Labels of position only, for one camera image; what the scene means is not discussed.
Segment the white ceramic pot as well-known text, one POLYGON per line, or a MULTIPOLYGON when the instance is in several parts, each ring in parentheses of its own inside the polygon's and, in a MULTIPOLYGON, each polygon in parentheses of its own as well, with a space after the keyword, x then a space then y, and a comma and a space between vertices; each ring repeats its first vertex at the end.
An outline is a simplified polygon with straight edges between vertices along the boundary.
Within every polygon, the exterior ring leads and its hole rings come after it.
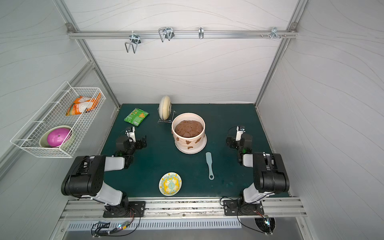
POLYGON ((184 113, 172 122, 175 145, 184 154, 193 155, 202 151, 207 144, 206 124, 194 113, 184 113))

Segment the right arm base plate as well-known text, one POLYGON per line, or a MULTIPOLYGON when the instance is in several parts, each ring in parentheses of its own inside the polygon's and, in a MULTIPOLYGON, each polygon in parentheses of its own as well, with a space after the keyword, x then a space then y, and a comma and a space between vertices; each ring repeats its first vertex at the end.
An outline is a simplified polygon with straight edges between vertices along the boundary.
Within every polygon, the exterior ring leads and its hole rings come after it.
POLYGON ((262 204, 248 204, 238 200, 223 200, 225 216, 263 216, 262 204))

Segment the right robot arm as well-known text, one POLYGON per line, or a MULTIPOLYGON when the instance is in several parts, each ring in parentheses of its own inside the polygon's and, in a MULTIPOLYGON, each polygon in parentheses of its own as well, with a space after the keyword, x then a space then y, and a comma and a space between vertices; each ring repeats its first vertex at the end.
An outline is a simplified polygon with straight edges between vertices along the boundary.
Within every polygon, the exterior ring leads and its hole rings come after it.
POLYGON ((227 216, 262 216, 262 202, 273 195, 290 189, 289 177, 281 154, 253 152, 253 137, 238 130, 234 137, 228 135, 226 144, 237 151, 238 163, 253 170, 253 183, 242 190, 236 201, 223 201, 227 216))

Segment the light teal scrub brush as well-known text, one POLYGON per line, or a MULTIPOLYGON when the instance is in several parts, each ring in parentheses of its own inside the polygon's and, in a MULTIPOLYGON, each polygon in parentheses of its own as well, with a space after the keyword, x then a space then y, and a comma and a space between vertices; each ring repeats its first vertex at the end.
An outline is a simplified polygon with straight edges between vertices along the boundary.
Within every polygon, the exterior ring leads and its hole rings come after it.
POLYGON ((212 159, 212 153, 206 152, 206 163, 208 165, 209 169, 209 179, 212 181, 215 179, 214 173, 213 173, 213 159, 212 159))

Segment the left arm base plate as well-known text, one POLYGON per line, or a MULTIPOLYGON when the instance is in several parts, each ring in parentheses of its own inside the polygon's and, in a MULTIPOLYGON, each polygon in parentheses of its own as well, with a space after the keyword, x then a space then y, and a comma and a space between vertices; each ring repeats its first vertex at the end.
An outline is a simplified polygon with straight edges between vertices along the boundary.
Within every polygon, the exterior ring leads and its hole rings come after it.
POLYGON ((104 218, 132 218, 143 217, 146 207, 145 201, 122 202, 117 206, 105 206, 104 218))

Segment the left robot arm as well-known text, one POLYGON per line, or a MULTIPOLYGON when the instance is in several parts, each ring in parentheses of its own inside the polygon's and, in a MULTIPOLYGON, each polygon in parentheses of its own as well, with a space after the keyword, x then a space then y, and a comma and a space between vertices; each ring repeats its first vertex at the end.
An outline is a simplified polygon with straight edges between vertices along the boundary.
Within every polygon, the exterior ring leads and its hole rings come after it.
POLYGON ((104 175, 128 169, 134 161, 134 153, 146 146, 147 137, 135 140, 125 136, 118 139, 118 151, 113 156, 77 156, 62 182, 62 194, 102 203, 104 218, 143 217, 146 202, 130 202, 127 193, 105 183, 104 175))

